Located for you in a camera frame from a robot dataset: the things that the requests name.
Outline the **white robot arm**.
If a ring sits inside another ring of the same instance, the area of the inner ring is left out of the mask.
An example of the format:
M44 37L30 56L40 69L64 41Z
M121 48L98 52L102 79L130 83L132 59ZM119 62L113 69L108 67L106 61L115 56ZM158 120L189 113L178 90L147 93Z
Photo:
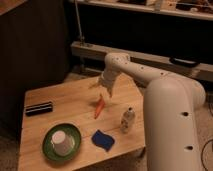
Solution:
M125 73L146 87L143 115L148 171L201 171L195 111L206 99L203 86L186 76L134 63L130 55L111 52L97 83L113 92Z

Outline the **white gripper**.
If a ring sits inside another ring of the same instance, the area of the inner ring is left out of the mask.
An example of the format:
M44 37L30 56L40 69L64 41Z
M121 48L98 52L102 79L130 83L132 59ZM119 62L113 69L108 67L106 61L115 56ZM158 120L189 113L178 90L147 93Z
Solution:
M89 89L97 88L100 85L107 88L107 92L110 98L113 96L112 88L114 86L116 78L119 76L117 71L105 68L104 71L101 73L98 82L92 83L89 86Z

